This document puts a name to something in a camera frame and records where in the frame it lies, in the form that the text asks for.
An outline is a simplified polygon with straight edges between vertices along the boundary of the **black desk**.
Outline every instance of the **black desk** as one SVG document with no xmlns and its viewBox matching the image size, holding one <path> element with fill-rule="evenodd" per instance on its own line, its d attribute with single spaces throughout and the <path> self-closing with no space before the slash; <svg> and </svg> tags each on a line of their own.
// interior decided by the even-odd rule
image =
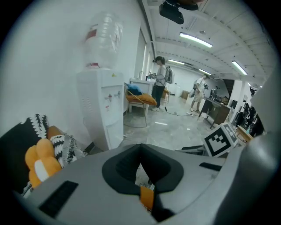
<svg viewBox="0 0 281 225">
<path fill-rule="evenodd" d="M 218 125 L 224 123 L 229 111 L 230 108 L 228 106 L 222 105 L 216 101 L 211 100 L 210 98 L 206 98 L 203 108 L 199 114 L 199 117 L 202 113 L 207 114 L 206 120 L 208 119 L 208 117 L 211 117 L 214 122 L 211 123 L 208 120 L 207 121 L 211 124 L 210 128 L 212 128 L 215 123 Z"/>
</svg>

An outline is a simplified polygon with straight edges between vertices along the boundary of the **white cube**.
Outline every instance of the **white cube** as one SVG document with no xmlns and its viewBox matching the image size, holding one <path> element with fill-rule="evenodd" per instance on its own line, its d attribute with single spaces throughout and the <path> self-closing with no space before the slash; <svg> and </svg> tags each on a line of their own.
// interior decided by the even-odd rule
<svg viewBox="0 0 281 225">
<path fill-rule="evenodd" d="M 209 156 L 219 157 L 237 145 L 238 139 L 228 123 L 221 123 L 203 139 Z"/>
</svg>

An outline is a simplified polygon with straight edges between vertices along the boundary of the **black hair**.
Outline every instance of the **black hair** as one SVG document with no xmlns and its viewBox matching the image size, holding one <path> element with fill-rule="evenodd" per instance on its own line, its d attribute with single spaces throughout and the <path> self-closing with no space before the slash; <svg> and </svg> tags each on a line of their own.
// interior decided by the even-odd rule
<svg viewBox="0 0 281 225">
<path fill-rule="evenodd" d="M 165 61 L 164 57 L 162 57 L 162 56 L 157 56 L 156 59 L 155 59 L 155 62 L 157 62 L 158 60 L 160 60 L 163 65 L 165 65 L 165 62 L 166 62 L 166 61 Z"/>
</svg>

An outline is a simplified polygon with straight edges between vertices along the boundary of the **fluorescent light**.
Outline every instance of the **fluorescent light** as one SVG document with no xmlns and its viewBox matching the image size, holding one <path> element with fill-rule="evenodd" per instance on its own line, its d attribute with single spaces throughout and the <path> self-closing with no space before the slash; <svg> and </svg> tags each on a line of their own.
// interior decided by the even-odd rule
<svg viewBox="0 0 281 225">
<path fill-rule="evenodd" d="M 155 123 L 158 123 L 158 124 L 161 124 L 161 125 L 168 125 L 168 124 L 166 124 L 166 123 L 161 123 L 161 122 L 155 122 Z"/>
<path fill-rule="evenodd" d="M 168 61 L 169 61 L 169 62 L 175 62 L 175 63 L 181 64 L 181 65 L 184 65 L 183 62 L 175 61 L 175 60 L 172 60 L 172 59 L 169 59 Z"/>
<path fill-rule="evenodd" d="M 206 73 L 208 75 L 211 75 L 210 73 L 206 72 L 205 70 L 202 70 L 202 69 L 199 69 L 199 71 L 203 72 L 203 73 Z"/>
<path fill-rule="evenodd" d="M 184 37 L 184 38 L 187 38 L 187 39 L 189 39 L 189 40 L 196 41 L 196 42 L 198 42 L 198 43 L 200 43 L 200 44 L 203 44 L 203 45 L 205 45 L 205 46 L 207 46 L 207 47 L 212 47 L 211 44 L 209 44 L 209 43 L 207 43 L 207 42 L 205 42 L 205 41 L 203 41 L 203 40 L 201 40 L 201 39 L 199 39 L 199 38 L 197 38 L 197 37 L 193 37 L 193 36 L 190 36 L 190 35 L 185 34 L 185 33 L 180 33 L 180 37 Z"/>
<path fill-rule="evenodd" d="M 236 62 L 236 61 L 232 61 L 232 63 L 244 74 L 244 75 L 248 75 L 245 70 L 242 69 L 242 67 Z"/>
</svg>

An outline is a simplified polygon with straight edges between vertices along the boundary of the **white shoe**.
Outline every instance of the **white shoe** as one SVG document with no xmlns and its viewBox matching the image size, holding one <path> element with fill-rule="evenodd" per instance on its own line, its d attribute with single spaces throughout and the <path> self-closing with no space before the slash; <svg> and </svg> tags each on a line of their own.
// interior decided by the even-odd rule
<svg viewBox="0 0 281 225">
<path fill-rule="evenodd" d="M 155 107 L 155 108 L 152 109 L 152 111 L 159 112 L 159 108 Z"/>
</svg>

